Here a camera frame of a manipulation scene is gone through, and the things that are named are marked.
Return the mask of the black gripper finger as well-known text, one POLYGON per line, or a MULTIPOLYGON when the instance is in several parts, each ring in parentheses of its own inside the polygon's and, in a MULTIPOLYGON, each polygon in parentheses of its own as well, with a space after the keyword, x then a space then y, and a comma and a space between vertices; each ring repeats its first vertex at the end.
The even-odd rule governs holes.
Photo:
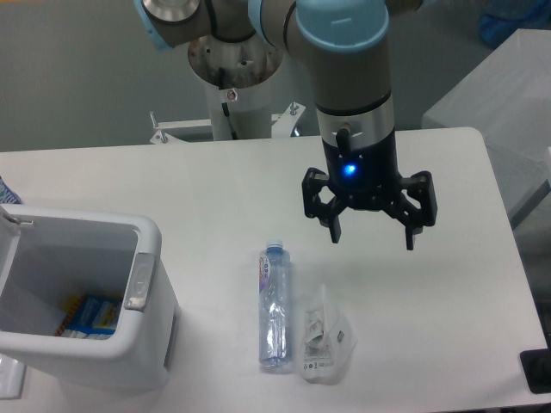
POLYGON ((319 223, 328 228, 331 241, 338 243, 342 234, 339 215, 348 207, 346 201, 336 195, 324 203, 320 193, 323 188, 329 188, 330 176, 322 170, 309 168, 301 183, 304 214, 309 219, 318 219, 319 223))
POLYGON ((410 177, 398 175, 397 192, 386 212, 405 227, 406 249, 414 249, 415 237, 436 224, 437 202, 432 174, 420 171, 410 177))

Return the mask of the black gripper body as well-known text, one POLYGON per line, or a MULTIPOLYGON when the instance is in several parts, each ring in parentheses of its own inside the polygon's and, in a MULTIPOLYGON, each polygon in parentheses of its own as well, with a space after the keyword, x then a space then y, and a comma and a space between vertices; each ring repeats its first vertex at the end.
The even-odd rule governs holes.
POLYGON ((355 210, 382 211, 399 201, 399 181, 395 134, 347 155, 336 146, 323 143, 330 177, 329 189, 355 210))

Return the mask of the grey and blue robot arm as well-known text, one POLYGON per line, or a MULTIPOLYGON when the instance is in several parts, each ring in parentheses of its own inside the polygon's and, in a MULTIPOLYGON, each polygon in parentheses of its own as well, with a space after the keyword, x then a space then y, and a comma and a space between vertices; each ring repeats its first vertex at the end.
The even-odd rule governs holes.
POLYGON ((431 174, 400 174, 387 48, 401 1, 138 1, 152 43, 189 48, 195 74, 214 87, 211 118, 231 139, 266 125, 248 91, 276 72, 282 55, 309 76, 326 170, 302 181, 304 211, 341 235, 346 209, 382 211, 398 220, 406 243, 436 222, 431 174))

